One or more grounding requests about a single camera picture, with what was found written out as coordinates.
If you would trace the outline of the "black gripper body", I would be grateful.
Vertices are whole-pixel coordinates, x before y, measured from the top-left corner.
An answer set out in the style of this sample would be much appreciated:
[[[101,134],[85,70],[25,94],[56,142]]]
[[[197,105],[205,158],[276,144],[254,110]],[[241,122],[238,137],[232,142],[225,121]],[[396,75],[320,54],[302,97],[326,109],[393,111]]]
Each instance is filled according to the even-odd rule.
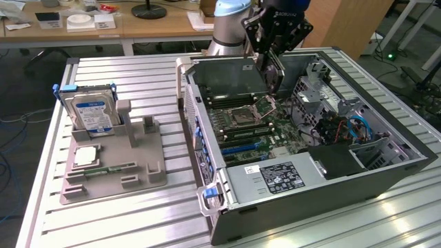
[[[309,1],[281,0],[260,1],[261,25],[264,31],[272,31],[273,27],[282,31],[293,31],[305,17]]]

